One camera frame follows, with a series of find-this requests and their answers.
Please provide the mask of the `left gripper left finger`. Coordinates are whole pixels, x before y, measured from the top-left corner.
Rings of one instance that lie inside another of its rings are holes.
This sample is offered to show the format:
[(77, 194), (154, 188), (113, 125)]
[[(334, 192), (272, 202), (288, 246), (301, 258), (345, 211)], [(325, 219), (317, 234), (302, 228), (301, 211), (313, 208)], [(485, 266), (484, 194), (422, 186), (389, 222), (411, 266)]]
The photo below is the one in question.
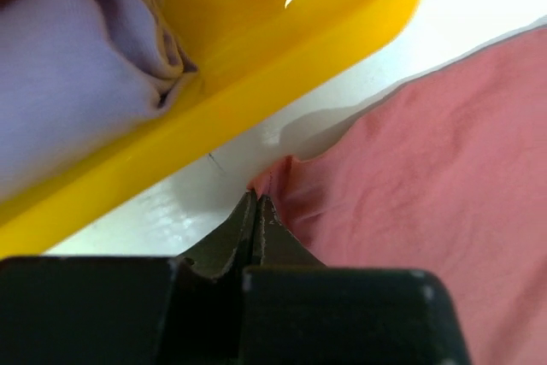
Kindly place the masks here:
[(217, 281), (250, 260), (256, 217), (256, 194), (246, 192), (231, 214), (212, 232), (176, 257), (198, 278)]

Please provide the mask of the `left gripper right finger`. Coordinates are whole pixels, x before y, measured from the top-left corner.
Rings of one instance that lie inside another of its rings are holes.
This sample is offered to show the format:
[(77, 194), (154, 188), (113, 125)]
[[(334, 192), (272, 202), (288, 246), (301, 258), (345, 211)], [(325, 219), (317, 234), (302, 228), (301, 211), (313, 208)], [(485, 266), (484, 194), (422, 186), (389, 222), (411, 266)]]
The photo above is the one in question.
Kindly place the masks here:
[(272, 199), (258, 200), (250, 263), (252, 265), (324, 267), (282, 223)]

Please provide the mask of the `salmon pink t-shirt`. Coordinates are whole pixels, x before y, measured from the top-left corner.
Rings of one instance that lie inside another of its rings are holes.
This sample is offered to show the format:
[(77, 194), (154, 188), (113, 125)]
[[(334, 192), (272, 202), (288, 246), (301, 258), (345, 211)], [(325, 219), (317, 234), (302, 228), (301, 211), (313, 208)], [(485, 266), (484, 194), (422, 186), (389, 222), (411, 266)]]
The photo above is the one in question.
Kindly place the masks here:
[(475, 363), (545, 363), (544, 26), (410, 81), (250, 188), (329, 265), (435, 273)]

